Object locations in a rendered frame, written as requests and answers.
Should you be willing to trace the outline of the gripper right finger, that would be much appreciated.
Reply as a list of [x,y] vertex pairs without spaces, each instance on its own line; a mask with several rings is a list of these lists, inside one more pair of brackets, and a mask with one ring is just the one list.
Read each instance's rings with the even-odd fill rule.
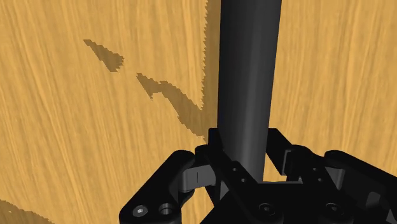
[[375,224],[397,224],[397,177],[346,152],[329,150],[323,156],[305,146],[290,143],[276,128],[269,128],[266,153],[278,173],[287,181],[302,182],[300,165],[325,193],[336,189]]

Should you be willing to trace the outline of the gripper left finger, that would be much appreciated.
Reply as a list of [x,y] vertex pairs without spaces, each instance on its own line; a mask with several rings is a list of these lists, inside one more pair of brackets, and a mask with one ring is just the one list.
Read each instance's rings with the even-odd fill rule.
[[204,187],[214,207],[199,224],[248,224],[225,179],[204,158],[203,149],[222,150],[216,128],[195,152],[177,150],[154,172],[119,213],[120,224],[183,224],[181,208]]

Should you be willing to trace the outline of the dark grey cylinder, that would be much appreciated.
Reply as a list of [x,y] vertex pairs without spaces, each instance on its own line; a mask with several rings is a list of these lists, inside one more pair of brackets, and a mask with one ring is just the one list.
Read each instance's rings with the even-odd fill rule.
[[217,128],[225,153],[263,180],[282,0],[221,0]]

